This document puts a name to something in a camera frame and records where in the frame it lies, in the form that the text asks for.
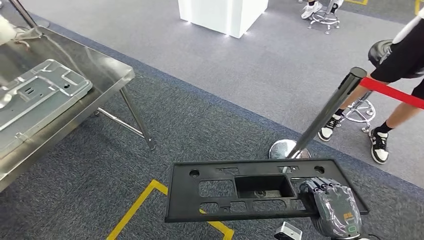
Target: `white pedestal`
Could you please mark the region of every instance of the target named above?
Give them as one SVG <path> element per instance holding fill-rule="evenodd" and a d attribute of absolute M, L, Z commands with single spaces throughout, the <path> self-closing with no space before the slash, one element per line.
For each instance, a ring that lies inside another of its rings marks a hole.
<path fill-rule="evenodd" d="M 267 9 L 268 0 L 178 0 L 182 20 L 241 38 Z"/>

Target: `gray carpet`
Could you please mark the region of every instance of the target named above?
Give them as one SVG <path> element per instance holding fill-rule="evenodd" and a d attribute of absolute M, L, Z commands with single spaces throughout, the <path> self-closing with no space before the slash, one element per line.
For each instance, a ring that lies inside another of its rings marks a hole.
<path fill-rule="evenodd" d="M 367 6 L 345 2 L 338 11 L 341 28 L 325 35 L 324 26 L 307 29 L 308 22 L 299 17 L 303 5 L 296 0 L 270 0 L 247 35 L 235 39 L 180 20 L 176 0 L 23 0 L 23 4 L 41 17 L 297 132 L 308 127 L 351 67 L 373 69 L 367 62 L 369 47 L 393 38 L 403 27 L 384 19 L 414 16 L 413 0 L 369 0 Z M 375 18 L 377 14 L 386 17 Z M 416 84 L 407 80 L 393 86 L 410 93 Z M 377 108 L 373 127 L 381 125 L 398 104 L 380 94 L 372 95 L 371 101 Z M 416 133 L 424 131 L 423 121 L 420 114 L 392 131 L 390 161 L 379 166 L 420 187 L 424 187 L 424 154 L 417 143 L 424 141 L 424 135 Z M 361 127 L 346 122 L 327 144 L 373 163 Z"/>
<path fill-rule="evenodd" d="M 167 185 L 171 163 L 263 159 L 278 139 L 299 133 L 54 25 L 69 36 L 133 66 L 128 84 L 157 140 L 148 150 L 136 135 L 105 117 L 91 117 L 0 193 L 0 238 L 105 239 L 152 179 Z M 132 124 L 115 95 L 104 106 Z M 364 228 L 382 239 L 424 238 L 424 190 L 319 142 L 316 157 L 336 158 L 369 204 Z M 166 197 L 154 191 L 118 239 L 222 239 L 205 222 L 165 224 Z M 272 239 L 281 219 L 231 221 L 233 239 Z M 308 219 L 289 219 L 305 240 L 323 240 Z"/>

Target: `sock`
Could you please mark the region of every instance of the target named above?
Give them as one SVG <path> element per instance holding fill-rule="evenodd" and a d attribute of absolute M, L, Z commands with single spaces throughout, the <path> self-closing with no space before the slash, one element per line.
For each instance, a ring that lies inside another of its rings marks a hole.
<path fill-rule="evenodd" d="M 344 111 L 344 109 L 339 108 L 334 114 L 337 116 L 341 116 Z"/>
<path fill-rule="evenodd" d="M 378 133 L 387 134 L 392 129 L 393 128 L 388 127 L 387 124 L 386 124 L 386 122 L 384 122 L 381 126 L 377 127 L 375 129 L 375 131 L 377 131 Z"/>
<path fill-rule="evenodd" d="M 339 8 L 339 5 L 337 3 L 334 3 L 331 8 L 331 13 L 332 14 L 335 13 L 338 8 Z"/>

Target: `stainless steel table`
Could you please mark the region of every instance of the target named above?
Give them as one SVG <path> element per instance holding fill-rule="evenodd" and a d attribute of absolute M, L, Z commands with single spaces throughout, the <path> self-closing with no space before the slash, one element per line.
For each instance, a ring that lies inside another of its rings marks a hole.
<path fill-rule="evenodd" d="M 29 48 L 26 44 L 12 41 L 0 45 L 0 86 L 45 60 L 54 59 L 89 79 L 93 87 L 71 108 L 0 159 L 0 192 L 97 110 L 143 137 L 150 149 L 155 148 L 155 143 L 139 118 L 125 87 L 135 77 L 133 68 L 49 29 L 38 27 L 38 30 L 43 36 L 25 40 Z M 99 108 L 118 91 L 141 131 Z"/>

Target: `round hole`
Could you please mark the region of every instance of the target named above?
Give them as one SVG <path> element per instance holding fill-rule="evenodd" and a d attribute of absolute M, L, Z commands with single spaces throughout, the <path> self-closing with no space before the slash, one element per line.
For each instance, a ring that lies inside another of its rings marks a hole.
<path fill-rule="evenodd" d="M 190 171 L 190 176 L 193 178 L 197 178 L 200 175 L 199 170 L 193 169 Z"/>
<path fill-rule="evenodd" d="M 265 196 L 265 191 L 257 191 L 256 194 L 258 196 Z"/>
<path fill-rule="evenodd" d="M 322 166 L 316 166 L 316 167 L 314 167 L 313 169 L 315 169 L 315 171 L 317 172 L 317 173 L 320 173 L 320 174 L 324 174 L 324 168 L 322 167 Z"/>

